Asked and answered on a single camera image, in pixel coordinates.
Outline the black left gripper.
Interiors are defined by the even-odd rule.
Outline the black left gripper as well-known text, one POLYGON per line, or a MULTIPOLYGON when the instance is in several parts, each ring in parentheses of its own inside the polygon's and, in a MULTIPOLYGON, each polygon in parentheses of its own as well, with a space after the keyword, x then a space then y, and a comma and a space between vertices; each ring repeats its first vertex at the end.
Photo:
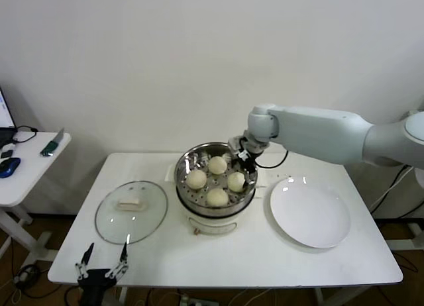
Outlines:
POLYGON ((93 252, 94 243, 83 253, 80 262, 75 264, 78 275, 78 284, 82 289, 79 305, 100 306, 105 292, 117 284, 127 272, 129 265, 127 261, 127 243, 124 244, 119 262, 114 268, 87 270, 87 265, 93 252))

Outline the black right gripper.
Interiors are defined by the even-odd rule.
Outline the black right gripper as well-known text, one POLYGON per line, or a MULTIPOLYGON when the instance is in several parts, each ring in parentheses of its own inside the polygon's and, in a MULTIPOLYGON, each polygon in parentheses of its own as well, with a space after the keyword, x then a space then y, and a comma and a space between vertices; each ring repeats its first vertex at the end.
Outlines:
POLYGON ((238 156, 231 157, 231 168, 240 170, 243 167, 247 172, 244 175, 245 181, 243 184, 244 191, 250 191, 255 186, 255 171, 257 154, 251 153, 248 150, 241 148, 238 151, 238 156))

